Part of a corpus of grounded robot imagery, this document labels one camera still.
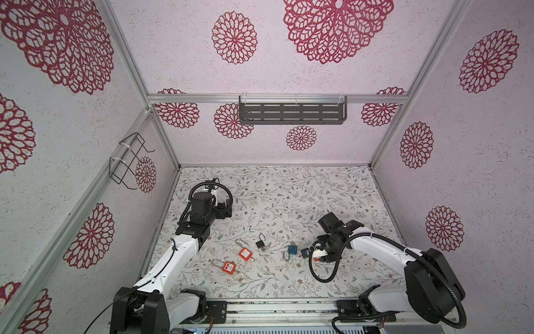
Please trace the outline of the blue padlock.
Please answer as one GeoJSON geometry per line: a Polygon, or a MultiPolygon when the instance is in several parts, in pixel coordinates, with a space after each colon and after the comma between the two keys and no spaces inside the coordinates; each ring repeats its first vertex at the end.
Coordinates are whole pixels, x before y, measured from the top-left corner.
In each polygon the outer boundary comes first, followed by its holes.
{"type": "Polygon", "coordinates": [[[285,252],[282,254],[282,258],[285,262],[288,262],[292,256],[296,256],[298,254],[298,246],[291,242],[287,245],[287,248],[285,252]]]}

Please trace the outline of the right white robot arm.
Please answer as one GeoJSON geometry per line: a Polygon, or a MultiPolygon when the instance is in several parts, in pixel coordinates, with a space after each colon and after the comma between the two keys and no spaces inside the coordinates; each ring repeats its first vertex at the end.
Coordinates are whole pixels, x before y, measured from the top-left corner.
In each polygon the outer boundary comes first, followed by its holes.
{"type": "Polygon", "coordinates": [[[312,273],[318,282],[334,280],[345,250],[365,253],[405,279],[399,286],[373,285],[357,299],[338,301],[338,315],[332,319],[333,326],[339,321],[387,322],[395,320],[400,313],[415,313],[430,324],[443,323],[457,329],[466,327],[464,289],[440,251],[404,246],[372,232],[358,221],[345,223],[333,213],[326,214],[318,223],[324,234],[301,252],[310,267],[315,262],[334,265],[327,278],[312,273]]]}

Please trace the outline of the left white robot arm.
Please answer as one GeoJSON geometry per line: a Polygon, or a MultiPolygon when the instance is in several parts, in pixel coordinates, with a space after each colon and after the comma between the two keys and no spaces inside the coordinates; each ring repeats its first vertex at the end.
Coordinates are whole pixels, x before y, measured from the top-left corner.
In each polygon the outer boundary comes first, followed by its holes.
{"type": "Polygon", "coordinates": [[[217,200],[215,191],[189,196],[169,249],[132,288],[120,288],[111,305],[111,333],[170,333],[186,322],[212,321],[207,297],[194,289],[170,298],[172,287],[187,263],[199,252],[217,219],[232,216],[233,196],[217,200]]]}

